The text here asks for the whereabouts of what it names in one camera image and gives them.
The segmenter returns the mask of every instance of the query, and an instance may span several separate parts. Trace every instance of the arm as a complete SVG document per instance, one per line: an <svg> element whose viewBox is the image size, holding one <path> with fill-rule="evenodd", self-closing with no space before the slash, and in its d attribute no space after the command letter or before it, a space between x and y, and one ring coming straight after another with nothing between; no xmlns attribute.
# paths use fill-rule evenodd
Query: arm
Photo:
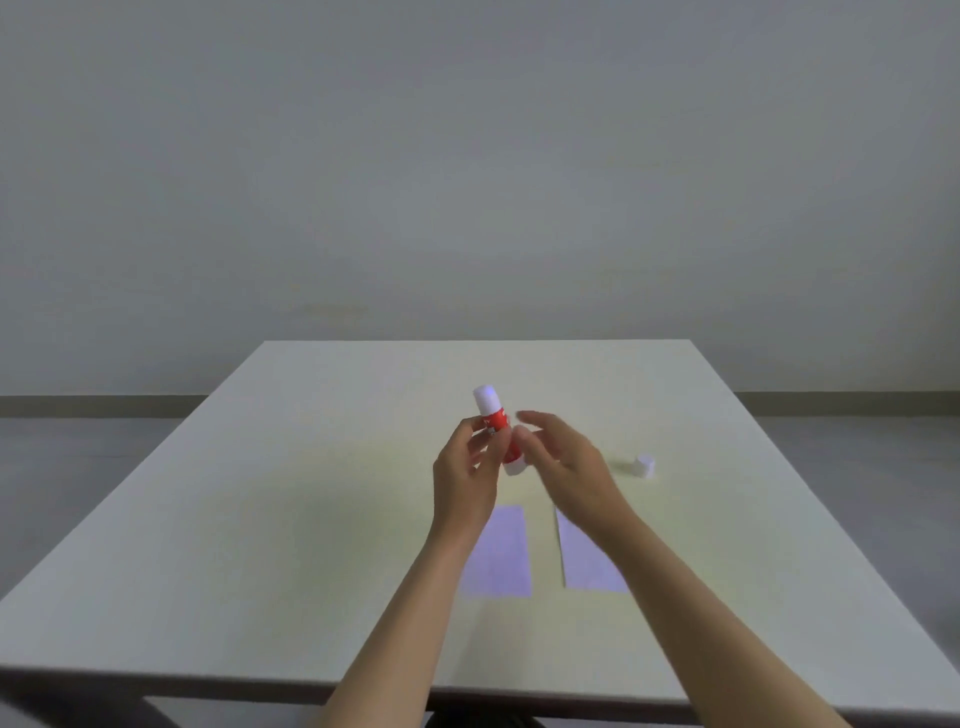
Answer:
<svg viewBox="0 0 960 728"><path fill-rule="evenodd" d="M705 726L847 725L640 520L586 437L556 415L517 415L542 427L515 429L527 462L620 569Z"/></svg>
<svg viewBox="0 0 960 728"><path fill-rule="evenodd" d="M482 418L463 420L434 463L426 543L327 701L324 728L415 728L423 720L460 574L493 510L510 445L509 428L470 436L482 427Z"/></svg>

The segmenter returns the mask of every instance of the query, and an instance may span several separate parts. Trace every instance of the forearm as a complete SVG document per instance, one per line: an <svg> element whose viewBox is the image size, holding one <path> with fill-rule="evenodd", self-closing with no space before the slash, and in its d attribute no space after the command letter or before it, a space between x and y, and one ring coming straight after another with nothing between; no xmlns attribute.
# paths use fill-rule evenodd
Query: forearm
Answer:
<svg viewBox="0 0 960 728"><path fill-rule="evenodd" d="M322 726L420 725L468 554L464 545L427 539L327 701Z"/></svg>
<svg viewBox="0 0 960 728"><path fill-rule="evenodd" d="M639 519L601 546L708 728L846 725Z"/></svg>

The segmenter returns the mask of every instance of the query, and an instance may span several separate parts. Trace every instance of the glue stick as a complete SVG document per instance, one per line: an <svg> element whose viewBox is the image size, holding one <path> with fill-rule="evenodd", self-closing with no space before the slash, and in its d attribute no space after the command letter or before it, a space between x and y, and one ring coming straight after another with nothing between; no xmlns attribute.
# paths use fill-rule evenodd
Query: glue stick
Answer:
<svg viewBox="0 0 960 728"><path fill-rule="evenodd" d="M500 397L496 395L496 390L489 384L477 387L473 390L473 398L477 400L477 406L480 408L480 414L483 415L483 423L487 426L487 431L493 435L497 430L510 425L510 418L503 411L500 405ZM507 454L503 458L503 469L507 475L519 475L527 467L523 459L523 453L516 443L511 441L507 448Z"/></svg>

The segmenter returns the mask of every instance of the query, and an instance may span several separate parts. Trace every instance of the table edge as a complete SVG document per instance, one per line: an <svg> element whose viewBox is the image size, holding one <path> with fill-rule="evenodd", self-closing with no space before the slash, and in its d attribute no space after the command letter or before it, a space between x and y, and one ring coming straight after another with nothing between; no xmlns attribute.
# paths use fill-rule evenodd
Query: table edge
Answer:
<svg viewBox="0 0 960 728"><path fill-rule="evenodd" d="M105 672L45 667L0 667L0 698L57 688L121 690L138 696L180 697L254 703L323 705L334 683L214 676ZM537 717L699 725L686 700L590 697L555 693L433 688L426 710L448 707L519 713ZM838 708L855 728L960 728L960 712Z"/></svg>

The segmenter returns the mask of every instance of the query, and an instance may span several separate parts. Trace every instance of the hand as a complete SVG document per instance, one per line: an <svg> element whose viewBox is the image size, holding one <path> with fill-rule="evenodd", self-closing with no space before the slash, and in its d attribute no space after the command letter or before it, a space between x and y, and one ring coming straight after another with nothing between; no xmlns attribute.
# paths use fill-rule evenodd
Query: hand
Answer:
<svg viewBox="0 0 960 728"><path fill-rule="evenodd" d="M584 435L556 415L521 411L523 425L514 437L526 461L537 469L547 494L557 507L595 542L604 540L636 514L620 493L603 455Z"/></svg>
<svg viewBox="0 0 960 728"><path fill-rule="evenodd" d="M509 427L493 436L485 427L482 417L461 421L433 464L430 535L468 549L476 544L490 519L500 463L510 446Z"/></svg>

